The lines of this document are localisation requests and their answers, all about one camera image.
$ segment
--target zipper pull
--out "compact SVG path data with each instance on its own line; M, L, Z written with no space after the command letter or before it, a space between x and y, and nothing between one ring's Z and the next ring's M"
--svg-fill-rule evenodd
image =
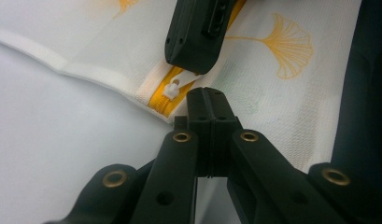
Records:
M170 80L170 83L164 87L163 96L172 101L179 95L179 89L191 82L197 80L201 76L194 74L193 72L184 70L180 74L176 75Z

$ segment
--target yellow zipper tape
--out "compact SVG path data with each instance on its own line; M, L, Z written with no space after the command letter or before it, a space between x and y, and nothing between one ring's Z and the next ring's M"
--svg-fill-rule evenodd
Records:
M247 0L237 0L234 4L233 11L231 14L231 18L229 19L228 23L228 29L231 27L232 23L234 22L234 19L237 17L237 15L240 13L241 8L246 3ZM179 89L179 95L174 98L172 101L170 101L169 98L163 95L164 87L168 85L171 81L171 79L178 74L180 74L183 71L182 68L173 66L170 71L165 75L164 79L162 80L159 87L156 89L156 91L153 93L152 97L149 100L148 106L154 110L156 110L158 113L163 114L165 117L168 118L170 116L171 112L181 103L181 101L185 98L187 92L191 89L191 86L193 85L194 81L181 87Z

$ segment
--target white fabric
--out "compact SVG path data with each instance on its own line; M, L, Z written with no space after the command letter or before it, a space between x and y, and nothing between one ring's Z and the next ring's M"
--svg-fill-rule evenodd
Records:
M0 43L153 112L146 105L170 68L163 46L177 1L128 2L120 14L115 0L0 1ZM244 127L264 133L298 169L328 161L360 3L248 0L219 61L193 87L225 92Z

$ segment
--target yellow leaf pattern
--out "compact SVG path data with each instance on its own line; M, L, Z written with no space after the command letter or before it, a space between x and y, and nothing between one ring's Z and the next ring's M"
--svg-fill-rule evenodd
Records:
M127 8L135 5L138 1L139 0L119 0L120 11L118 12L118 14L116 16L114 16L114 18L117 18L118 16L123 14L127 10Z
M275 55L279 68L277 76L288 79L298 76L307 66L313 55L311 37L294 21L274 14L273 32L264 39L228 36L228 39L246 39L260 41Z

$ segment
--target zipper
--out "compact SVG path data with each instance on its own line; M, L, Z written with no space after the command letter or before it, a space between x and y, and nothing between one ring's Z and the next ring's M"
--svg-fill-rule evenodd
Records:
M247 0L237 0L234 4L228 29L231 27L234 19L240 13L246 1ZM150 97L148 107L168 118L185 98L187 92L191 90L193 83L200 77L201 76L192 72L184 71L184 69L180 67L172 66L159 87Z

